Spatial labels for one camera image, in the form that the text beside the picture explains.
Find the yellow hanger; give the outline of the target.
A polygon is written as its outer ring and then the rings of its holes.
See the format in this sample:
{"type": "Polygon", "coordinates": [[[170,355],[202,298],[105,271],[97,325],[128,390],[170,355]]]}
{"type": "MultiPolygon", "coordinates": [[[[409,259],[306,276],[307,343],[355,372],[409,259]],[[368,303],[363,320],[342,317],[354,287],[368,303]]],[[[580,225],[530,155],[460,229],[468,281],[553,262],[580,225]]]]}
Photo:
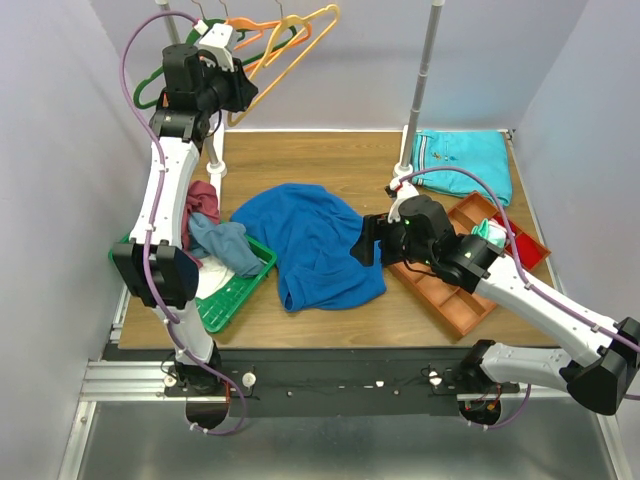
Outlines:
{"type": "Polygon", "coordinates": [[[290,62],[287,65],[283,65],[283,70],[257,94],[247,111],[241,111],[237,114],[229,113],[227,115],[227,126],[229,128],[238,126],[268,96],[270,96],[273,90],[281,84],[282,81],[291,72],[293,72],[312,51],[318,47],[319,43],[337,26],[340,19],[340,6],[335,3],[328,3],[308,14],[289,14],[279,20],[280,24],[269,36],[263,57],[250,72],[249,80],[254,82],[261,73],[264,73],[269,68],[280,63],[283,57],[290,56],[290,62]],[[313,30],[309,40],[298,46],[285,47],[273,57],[268,57],[268,54],[278,43],[290,37],[290,32],[288,30],[290,26],[296,25],[297,28],[301,30],[309,24],[312,25],[313,30]]]}

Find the blue tank top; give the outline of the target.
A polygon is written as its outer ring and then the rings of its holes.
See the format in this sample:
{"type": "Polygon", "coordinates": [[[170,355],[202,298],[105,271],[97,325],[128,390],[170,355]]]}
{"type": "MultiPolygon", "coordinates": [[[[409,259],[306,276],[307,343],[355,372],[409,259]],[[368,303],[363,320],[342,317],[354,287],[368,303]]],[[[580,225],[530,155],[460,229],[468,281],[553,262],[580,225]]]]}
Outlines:
{"type": "Polygon", "coordinates": [[[360,307],[386,292],[379,258],[350,254],[363,218],[321,185],[286,183],[239,207],[233,222],[276,253],[277,291],[289,313],[360,307]]]}

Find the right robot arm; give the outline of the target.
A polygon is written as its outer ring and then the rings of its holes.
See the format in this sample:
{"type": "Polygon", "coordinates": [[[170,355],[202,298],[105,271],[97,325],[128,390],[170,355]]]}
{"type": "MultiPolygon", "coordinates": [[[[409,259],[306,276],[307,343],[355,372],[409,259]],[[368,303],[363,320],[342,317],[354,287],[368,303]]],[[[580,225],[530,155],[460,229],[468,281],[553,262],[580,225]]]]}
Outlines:
{"type": "Polygon", "coordinates": [[[639,372],[638,320],[616,321],[569,299],[503,248],[456,232],[442,205],[427,195],[398,196],[388,213],[364,216],[351,254],[364,266],[376,260],[423,264],[444,283],[514,312],[555,340],[553,349],[477,342],[459,367],[471,391],[526,383],[613,415],[639,372]]]}

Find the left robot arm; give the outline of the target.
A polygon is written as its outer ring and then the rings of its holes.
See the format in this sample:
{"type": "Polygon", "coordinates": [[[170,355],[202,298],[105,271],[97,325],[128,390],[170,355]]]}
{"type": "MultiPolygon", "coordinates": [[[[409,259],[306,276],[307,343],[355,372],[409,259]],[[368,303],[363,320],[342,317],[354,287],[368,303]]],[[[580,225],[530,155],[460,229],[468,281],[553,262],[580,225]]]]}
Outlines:
{"type": "Polygon", "coordinates": [[[150,308],[174,342],[177,386],[201,395],[221,391],[220,356],[196,306],[199,255],[211,255],[238,277],[257,276],[263,264],[242,226],[186,211],[190,180],[210,129],[210,118],[245,110],[257,93],[228,47],[199,42],[165,48],[165,87],[143,125],[152,162],[138,219],[112,258],[129,292],[150,308]],[[196,238],[190,255],[188,241],[196,238]]]}

